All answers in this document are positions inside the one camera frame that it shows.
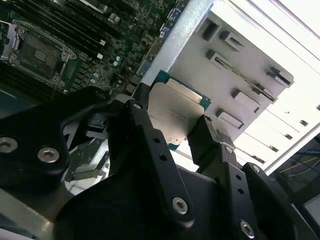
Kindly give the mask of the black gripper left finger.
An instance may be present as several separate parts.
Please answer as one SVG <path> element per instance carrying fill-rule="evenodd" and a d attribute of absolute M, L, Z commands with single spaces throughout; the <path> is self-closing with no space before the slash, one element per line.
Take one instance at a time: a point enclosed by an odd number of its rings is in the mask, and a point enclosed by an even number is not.
<path fill-rule="evenodd" d="M 52 195 L 62 186 L 71 164 L 69 148 L 84 139 L 80 125 L 95 114 L 106 118 L 114 173 L 73 196 L 55 217 L 58 228 L 129 225 L 189 228 L 193 210 L 179 213 L 178 197 L 190 201 L 180 172 L 161 131 L 135 100 L 111 100 L 90 86 L 0 121 L 0 187 L 17 196 Z"/>

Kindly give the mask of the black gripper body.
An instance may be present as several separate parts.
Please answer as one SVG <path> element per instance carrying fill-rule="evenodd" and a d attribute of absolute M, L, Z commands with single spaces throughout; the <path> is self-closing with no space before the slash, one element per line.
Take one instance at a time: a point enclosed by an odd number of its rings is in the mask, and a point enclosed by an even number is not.
<path fill-rule="evenodd" d="M 138 129 L 119 170 L 73 197 L 58 240 L 232 240 L 221 236 L 218 185 L 178 168 L 156 129 Z"/>

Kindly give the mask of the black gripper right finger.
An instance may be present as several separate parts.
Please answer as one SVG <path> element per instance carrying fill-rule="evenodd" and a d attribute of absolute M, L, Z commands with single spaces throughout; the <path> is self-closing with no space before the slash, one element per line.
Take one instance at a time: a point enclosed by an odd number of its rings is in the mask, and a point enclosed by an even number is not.
<path fill-rule="evenodd" d="M 309 227 L 281 186 L 253 163 L 238 167 L 231 139 L 202 115 L 187 136 L 197 172 L 218 185 L 221 236 L 233 240 L 307 240 Z"/>

